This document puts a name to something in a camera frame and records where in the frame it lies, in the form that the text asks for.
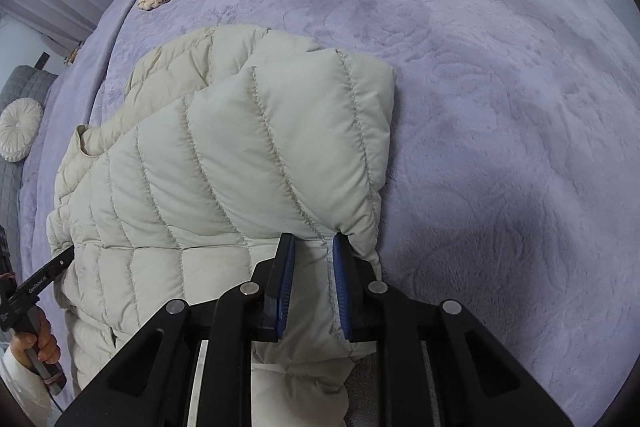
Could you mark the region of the white sleeved left forearm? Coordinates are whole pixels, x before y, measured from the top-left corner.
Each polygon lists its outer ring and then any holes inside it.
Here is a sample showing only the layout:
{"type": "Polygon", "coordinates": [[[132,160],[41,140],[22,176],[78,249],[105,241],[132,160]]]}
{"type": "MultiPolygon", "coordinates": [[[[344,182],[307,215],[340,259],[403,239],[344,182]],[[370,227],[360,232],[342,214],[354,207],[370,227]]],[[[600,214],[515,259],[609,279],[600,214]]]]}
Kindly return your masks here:
{"type": "Polygon", "coordinates": [[[1,357],[1,378],[26,416],[37,427],[49,425],[53,404],[42,379],[17,361],[10,348],[1,357]]]}

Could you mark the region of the person's left hand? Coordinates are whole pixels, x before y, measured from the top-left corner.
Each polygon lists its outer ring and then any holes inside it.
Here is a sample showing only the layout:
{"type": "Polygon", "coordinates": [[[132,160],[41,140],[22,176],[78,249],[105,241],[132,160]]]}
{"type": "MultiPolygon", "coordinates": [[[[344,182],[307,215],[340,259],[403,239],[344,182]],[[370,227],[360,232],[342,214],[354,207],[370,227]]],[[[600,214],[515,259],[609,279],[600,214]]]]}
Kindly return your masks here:
{"type": "Polygon", "coordinates": [[[37,335],[25,332],[12,334],[10,351],[17,362],[33,369],[34,365],[27,354],[29,349],[38,349],[38,360],[43,364],[55,364],[60,361],[61,349],[51,332],[51,324],[47,315],[40,309],[38,311],[39,331],[37,335]]]}

